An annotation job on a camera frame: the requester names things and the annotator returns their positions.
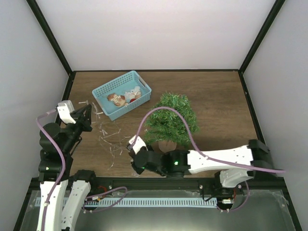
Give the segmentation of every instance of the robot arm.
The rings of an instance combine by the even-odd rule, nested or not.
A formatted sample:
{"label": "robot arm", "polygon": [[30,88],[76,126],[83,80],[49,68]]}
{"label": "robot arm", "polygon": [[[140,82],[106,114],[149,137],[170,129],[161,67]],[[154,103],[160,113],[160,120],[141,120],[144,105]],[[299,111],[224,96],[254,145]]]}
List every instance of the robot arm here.
{"label": "robot arm", "polygon": [[[221,170],[219,180],[221,187],[234,188],[237,184],[252,179],[254,172],[247,168],[230,166],[208,160],[195,150],[174,150],[164,155],[154,152],[151,146],[138,137],[132,145],[135,137],[129,140],[131,165],[133,169],[141,174],[144,170],[155,172],[161,176],[183,177],[208,170]],[[270,167],[268,163],[261,160],[262,155],[268,154],[268,148],[257,140],[249,141],[234,149],[203,152],[206,156],[219,160],[243,164],[247,166]]]}
{"label": "robot arm", "polygon": [[[80,208],[84,200],[95,184],[95,173],[93,171],[80,170],[74,176],[74,183],[69,195],[69,199],[63,209],[64,194],[68,185],[70,169],[73,163],[72,154],[81,142],[83,131],[92,131],[91,127],[91,105],[86,105],[81,109],[74,110],[70,101],[63,101],[57,107],[61,120],[66,124],[61,128],[56,123],[46,124],[43,128],[56,141],[65,159],[65,172],[56,185],[49,204],[46,205],[46,198],[58,178],[62,162],[55,147],[49,139],[40,132],[41,162],[39,164],[39,181],[41,189],[41,206],[39,211],[39,221],[37,230],[41,231],[44,220],[45,231],[72,231],[80,213]],[[46,216],[43,219],[43,210],[47,206]]]}

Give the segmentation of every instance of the brown pot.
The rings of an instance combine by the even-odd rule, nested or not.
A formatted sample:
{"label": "brown pot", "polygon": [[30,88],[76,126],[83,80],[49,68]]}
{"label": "brown pot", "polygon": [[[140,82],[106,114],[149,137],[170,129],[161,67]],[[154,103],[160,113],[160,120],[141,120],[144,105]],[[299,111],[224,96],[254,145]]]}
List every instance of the brown pot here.
{"label": "brown pot", "polygon": [[177,143],[174,143],[172,141],[159,141],[158,147],[162,152],[167,153],[175,150],[177,147]]}

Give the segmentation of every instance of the green pine branch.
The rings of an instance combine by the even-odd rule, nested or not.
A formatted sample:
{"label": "green pine branch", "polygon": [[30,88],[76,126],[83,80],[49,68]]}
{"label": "green pine branch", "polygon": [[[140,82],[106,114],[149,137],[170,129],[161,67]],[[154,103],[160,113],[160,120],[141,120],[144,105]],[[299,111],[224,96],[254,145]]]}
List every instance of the green pine branch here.
{"label": "green pine branch", "polygon": [[[165,93],[161,96],[160,102],[154,108],[161,106],[171,107],[177,110],[188,123],[192,133],[199,129],[196,114],[190,107],[190,102],[186,95]],[[148,117],[145,124],[149,127],[144,136],[147,143],[172,141],[183,146],[188,146],[190,143],[184,123],[172,111],[155,111]]]}

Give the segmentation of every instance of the toy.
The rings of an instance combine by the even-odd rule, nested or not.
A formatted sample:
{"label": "toy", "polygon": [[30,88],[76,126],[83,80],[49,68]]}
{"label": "toy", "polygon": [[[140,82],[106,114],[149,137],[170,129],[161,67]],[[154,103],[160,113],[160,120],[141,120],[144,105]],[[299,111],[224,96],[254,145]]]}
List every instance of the toy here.
{"label": "toy", "polygon": [[124,95],[117,95],[115,93],[108,95],[107,100],[112,101],[117,107],[123,107],[128,104],[126,103],[126,99]]}
{"label": "toy", "polygon": [[133,101],[133,99],[137,100],[140,97],[141,97],[141,91],[139,86],[136,86],[133,90],[130,90],[129,92],[125,92],[125,98],[130,103]]}

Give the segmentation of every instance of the black metal edge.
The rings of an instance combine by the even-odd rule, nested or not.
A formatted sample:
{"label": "black metal edge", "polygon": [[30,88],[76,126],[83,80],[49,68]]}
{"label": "black metal edge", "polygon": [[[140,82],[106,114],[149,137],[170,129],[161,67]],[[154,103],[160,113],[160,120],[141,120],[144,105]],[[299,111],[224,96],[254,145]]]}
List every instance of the black metal edge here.
{"label": "black metal edge", "polygon": [[248,92],[248,89],[247,89],[247,86],[246,86],[246,83],[245,83],[244,75],[241,71],[239,71],[239,76],[240,76],[242,88],[244,90],[244,94],[245,94],[245,98],[246,98],[246,101],[247,101],[250,116],[252,118],[252,122],[253,122],[255,130],[256,130],[257,138],[258,138],[258,140],[260,140],[261,142],[263,142],[265,144],[265,140],[264,140],[264,137],[263,137],[263,134],[262,134],[262,131],[261,131],[261,127],[260,127],[260,124],[258,122],[258,118],[257,118],[254,106],[252,104],[252,101],[251,101],[251,98],[250,98],[250,95],[249,95],[249,92]]}
{"label": "black metal edge", "polygon": [[[73,83],[74,83],[75,76],[76,76],[76,71],[73,71],[73,73],[69,76],[69,78],[67,80],[66,87],[65,87],[63,97],[62,97],[62,101],[68,100],[69,94],[71,93],[71,89],[72,89],[72,86],[73,86]],[[55,122],[59,125],[61,124],[61,119],[60,119],[59,115],[57,115]]]}
{"label": "black metal edge", "polygon": [[295,208],[293,206],[289,192],[283,192],[283,196],[288,201],[288,210],[289,210],[289,213],[291,215],[292,222],[294,224],[295,230],[296,231],[303,231],[303,229],[302,229],[302,227],[299,223],[299,220],[298,220],[298,217],[297,217]]}
{"label": "black metal edge", "polygon": [[25,196],[23,205],[20,209],[20,212],[19,212],[18,218],[16,220],[13,231],[19,231],[20,228],[21,228],[21,225],[23,224],[23,220],[24,220],[24,217],[25,217],[25,214],[26,214],[26,210],[27,210],[27,207],[28,207],[28,204],[29,204],[30,197],[31,197],[31,192],[32,192],[32,190],[30,192],[27,192],[27,194]]}
{"label": "black metal edge", "polygon": [[274,22],[277,14],[279,13],[281,7],[283,6],[285,0],[276,0],[273,7],[271,8],[267,18],[265,19],[254,43],[252,44],[248,54],[246,55],[243,64],[240,67],[240,72],[245,72],[245,70],[247,69],[249,63],[251,62],[251,60],[253,59],[256,51],[258,50],[262,40],[264,39],[265,35],[267,34],[270,26],[272,25],[272,23]]}
{"label": "black metal edge", "polygon": [[137,71],[137,72],[198,72],[198,71],[207,71],[207,72],[215,72],[215,71],[239,71],[238,69],[141,69],[141,70],[82,70],[76,72],[129,72],[129,71]]}
{"label": "black metal edge", "polygon": [[67,74],[70,76],[72,74],[72,69],[69,66],[55,36],[53,35],[42,11],[39,8],[38,3],[36,2],[36,0],[26,0],[28,5],[30,6],[34,16],[36,17],[36,19],[38,20],[38,23],[40,24],[40,26],[42,27],[46,37],[48,38],[52,48],[54,49],[54,51],[56,52],[60,62],[62,63],[64,69],[66,70]]}
{"label": "black metal edge", "polygon": [[[71,188],[74,178],[70,177],[68,189]],[[126,186],[129,190],[198,190],[199,185],[212,185],[215,178],[123,178],[123,177],[97,177],[97,183],[112,188]],[[282,177],[274,180],[249,180],[250,189],[282,190],[288,193],[285,181]],[[38,178],[33,178],[29,186],[29,192],[40,190]]]}

